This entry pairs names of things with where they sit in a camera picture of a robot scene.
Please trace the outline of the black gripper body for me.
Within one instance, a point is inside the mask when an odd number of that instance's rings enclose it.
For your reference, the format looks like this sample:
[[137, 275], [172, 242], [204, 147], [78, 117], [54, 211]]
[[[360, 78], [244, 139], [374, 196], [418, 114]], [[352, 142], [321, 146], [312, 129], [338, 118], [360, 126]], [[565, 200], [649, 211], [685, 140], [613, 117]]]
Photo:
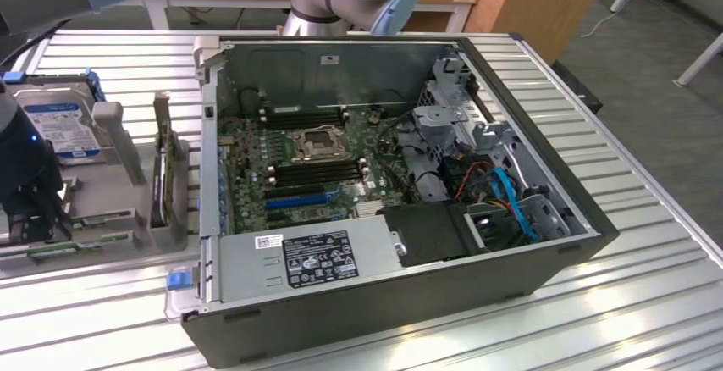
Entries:
[[8, 214], [60, 209], [62, 178], [52, 144], [18, 109], [1, 133], [1, 205]]

